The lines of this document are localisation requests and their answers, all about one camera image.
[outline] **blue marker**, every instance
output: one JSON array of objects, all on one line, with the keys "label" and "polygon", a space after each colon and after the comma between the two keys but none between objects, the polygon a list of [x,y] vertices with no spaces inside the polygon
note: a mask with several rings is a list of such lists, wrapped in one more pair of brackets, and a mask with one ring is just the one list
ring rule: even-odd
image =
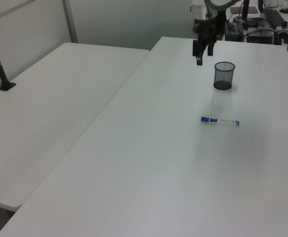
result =
[{"label": "blue marker", "polygon": [[202,122],[218,122],[218,123],[225,123],[230,125],[239,125],[239,121],[234,120],[224,120],[224,119],[218,119],[218,118],[208,118],[208,117],[201,117]]}]

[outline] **black mesh pen holder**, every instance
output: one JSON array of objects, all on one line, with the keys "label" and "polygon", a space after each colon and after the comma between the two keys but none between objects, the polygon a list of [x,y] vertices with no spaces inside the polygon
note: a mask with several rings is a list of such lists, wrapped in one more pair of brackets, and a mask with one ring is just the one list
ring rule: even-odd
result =
[{"label": "black mesh pen holder", "polygon": [[232,80],[235,65],[229,62],[219,62],[214,65],[214,87],[218,90],[228,90],[232,88]]}]

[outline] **keyboard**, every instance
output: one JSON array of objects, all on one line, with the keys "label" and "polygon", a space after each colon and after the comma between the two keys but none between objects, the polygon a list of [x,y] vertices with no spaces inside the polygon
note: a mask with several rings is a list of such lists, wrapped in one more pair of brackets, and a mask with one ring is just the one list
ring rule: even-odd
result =
[{"label": "keyboard", "polygon": [[277,26],[282,26],[284,19],[277,10],[264,8],[263,13],[267,17],[267,21],[273,29],[275,29]]}]

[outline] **table surface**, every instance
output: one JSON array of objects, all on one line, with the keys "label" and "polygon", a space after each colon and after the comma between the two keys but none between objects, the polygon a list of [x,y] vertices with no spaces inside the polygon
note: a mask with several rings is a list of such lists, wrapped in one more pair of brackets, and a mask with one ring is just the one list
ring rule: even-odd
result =
[{"label": "table surface", "polygon": [[288,236],[288,52],[219,41],[201,67],[191,49],[162,38],[0,237]]},{"label": "table surface", "polygon": [[24,203],[147,54],[65,43],[0,91],[0,207]]}]

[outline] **black cable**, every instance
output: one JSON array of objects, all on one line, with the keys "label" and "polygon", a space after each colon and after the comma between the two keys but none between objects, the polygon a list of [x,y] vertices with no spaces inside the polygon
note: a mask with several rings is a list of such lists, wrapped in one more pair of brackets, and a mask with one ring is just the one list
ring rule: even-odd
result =
[{"label": "black cable", "polygon": [[286,30],[279,30],[279,32],[281,33],[281,32],[287,32],[288,33],[288,31],[286,31]]},{"label": "black cable", "polygon": [[237,11],[239,11],[239,14],[240,14],[240,12],[241,12],[241,7],[244,5],[244,1],[243,1],[243,3],[240,5],[240,7],[236,10],[236,12]]},{"label": "black cable", "polygon": [[263,32],[263,31],[271,31],[271,32],[273,32],[273,34],[275,34],[275,31],[274,31],[274,30],[257,30],[257,31],[251,31],[251,32],[245,34],[244,37],[246,37],[246,36],[248,36],[248,35],[251,35],[251,34],[258,33],[258,32]]}]

